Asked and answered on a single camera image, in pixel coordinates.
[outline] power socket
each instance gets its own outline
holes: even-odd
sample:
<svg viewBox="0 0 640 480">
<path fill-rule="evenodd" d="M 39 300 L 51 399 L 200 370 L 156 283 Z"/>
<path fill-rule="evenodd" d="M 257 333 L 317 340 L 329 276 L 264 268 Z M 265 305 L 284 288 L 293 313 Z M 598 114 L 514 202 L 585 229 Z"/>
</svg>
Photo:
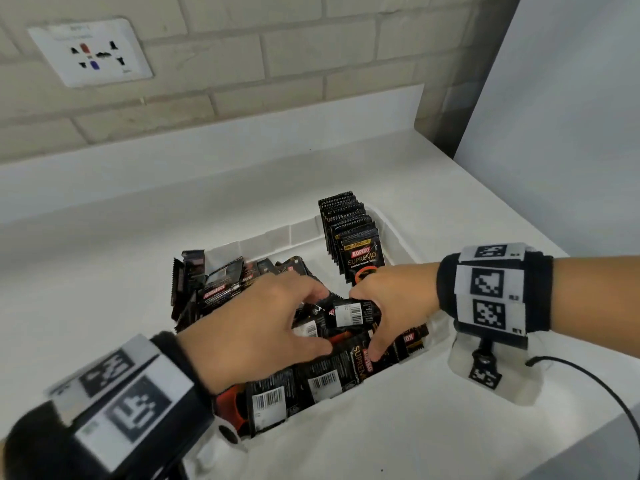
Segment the power socket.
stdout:
<svg viewBox="0 0 640 480">
<path fill-rule="evenodd" d="M 29 35 L 69 88 L 153 77 L 125 18 L 32 27 Z"/>
</svg>

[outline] hand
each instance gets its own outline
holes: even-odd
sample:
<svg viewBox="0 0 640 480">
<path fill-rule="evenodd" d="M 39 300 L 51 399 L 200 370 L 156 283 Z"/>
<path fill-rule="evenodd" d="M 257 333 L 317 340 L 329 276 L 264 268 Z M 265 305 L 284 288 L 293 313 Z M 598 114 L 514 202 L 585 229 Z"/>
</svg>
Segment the hand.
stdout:
<svg viewBox="0 0 640 480">
<path fill-rule="evenodd" d="M 213 394 L 265 379 L 298 362 L 331 354 L 327 339 L 298 337 L 291 324 L 300 302 L 315 303 L 329 291 L 308 276 L 265 274 L 252 286 L 178 334 L 178 341 Z"/>
<path fill-rule="evenodd" d="M 377 362 L 398 335 L 422 325 L 438 311 L 439 265 L 382 266 L 351 289 L 350 298 L 371 300 L 382 312 L 380 326 L 369 345 L 371 360 Z"/>
</svg>

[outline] person's left hand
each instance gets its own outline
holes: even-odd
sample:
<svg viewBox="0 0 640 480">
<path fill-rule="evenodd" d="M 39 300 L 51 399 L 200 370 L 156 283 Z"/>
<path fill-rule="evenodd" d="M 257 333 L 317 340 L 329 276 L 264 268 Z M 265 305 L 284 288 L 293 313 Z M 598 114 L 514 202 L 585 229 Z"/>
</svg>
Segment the person's left hand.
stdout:
<svg viewBox="0 0 640 480">
<path fill-rule="evenodd" d="M 327 339 L 291 330 L 300 302 L 315 303 L 329 291 L 308 276 L 265 274 L 252 286 L 178 334 L 178 341 L 213 394 L 233 384 L 265 379 L 298 362 L 331 354 Z"/>
</svg>

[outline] brick wall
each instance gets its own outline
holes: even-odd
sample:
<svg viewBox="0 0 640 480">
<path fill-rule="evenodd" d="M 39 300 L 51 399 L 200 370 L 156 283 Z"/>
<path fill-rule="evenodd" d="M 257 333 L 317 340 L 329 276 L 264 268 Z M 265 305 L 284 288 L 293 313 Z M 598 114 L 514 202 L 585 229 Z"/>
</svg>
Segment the brick wall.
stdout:
<svg viewBox="0 0 640 480">
<path fill-rule="evenodd" d="M 0 162 L 421 82 L 451 153 L 517 1 L 0 0 Z M 26 30 L 112 16 L 155 78 L 66 88 Z"/>
</svg>

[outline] wristband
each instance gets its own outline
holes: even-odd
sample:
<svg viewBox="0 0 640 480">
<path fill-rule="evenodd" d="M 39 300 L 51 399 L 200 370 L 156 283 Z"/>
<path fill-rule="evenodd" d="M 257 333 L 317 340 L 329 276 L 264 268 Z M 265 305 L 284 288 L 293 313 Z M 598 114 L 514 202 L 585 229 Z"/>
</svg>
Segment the wristband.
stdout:
<svg viewBox="0 0 640 480">
<path fill-rule="evenodd" d="M 164 478 L 214 420 L 175 336 L 134 337 L 47 390 L 5 445 L 11 478 Z"/>
<path fill-rule="evenodd" d="M 553 258 L 526 244 L 468 246 L 443 259 L 436 291 L 458 331 L 526 349 L 550 329 Z"/>
</svg>

